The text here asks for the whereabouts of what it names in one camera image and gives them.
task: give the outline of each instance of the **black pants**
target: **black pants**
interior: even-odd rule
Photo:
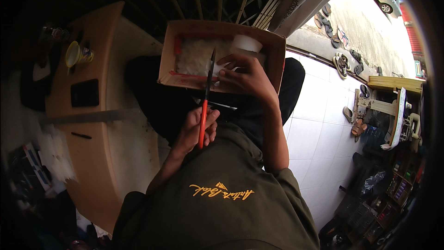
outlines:
[[[186,114],[198,107],[192,97],[203,98],[204,92],[157,83],[160,56],[140,56],[128,62],[125,80],[133,91],[142,112],[153,129],[172,145],[179,134]],[[294,58],[285,59],[279,93],[282,124],[290,117],[301,93],[305,70]],[[218,105],[218,121],[232,122],[262,148],[262,107],[252,96],[210,92],[208,101],[237,107],[231,110]]]

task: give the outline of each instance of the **olive green t-shirt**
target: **olive green t-shirt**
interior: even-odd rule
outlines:
[[[237,126],[188,154],[151,196],[129,193],[115,249],[319,249],[316,227],[290,169],[269,174]]]

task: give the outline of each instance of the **red scissors handle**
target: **red scissors handle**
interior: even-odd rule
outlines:
[[[207,123],[207,107],[208,100],[204,100],[202,104],[202,115],[200,117],[200,130],[199,130],[199,148],[203,148],[203,138],[205,137],[205,124]]]

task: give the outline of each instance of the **yellow printed logo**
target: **yellow printed logo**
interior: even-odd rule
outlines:
[[[218,184],[216,185],[216,187],[219,187],[219,188],[222,188],[222,189],[228,190],[228,189],[223,185],[223,183],[221,183],[221,182],[218,182]]]
[[[210,187],[203,187],[203,186],[201,187],[201,186],[198,186],[195,184],[191,184],[189,187],[196,187],[195,193],[193,194],[193,196],[196,196],[200,192],[202,192],[200,194],[200,196],[207,194],[208,197],[214,197],[217,194],[220,194],[220,195],[223,195],[224,199],[233,199],[233,201],[238,198],[242,198],[242,200],[245,200],[245,199],[247,199],[247,197],[250,194],[254,193],[254,191],[248,190],[248,189],[247,189],[247,191],[240,191],[240,192],[222,191],[222,189],[224,189],[224,190],[228,190],[228,189],[221,182],[218,182],[215,186],[217,188],[210,188]]]

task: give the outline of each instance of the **smartphone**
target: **smartphone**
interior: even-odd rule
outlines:
[[[99,105],[99,80],[91,79],[71,85],[71,106]]]

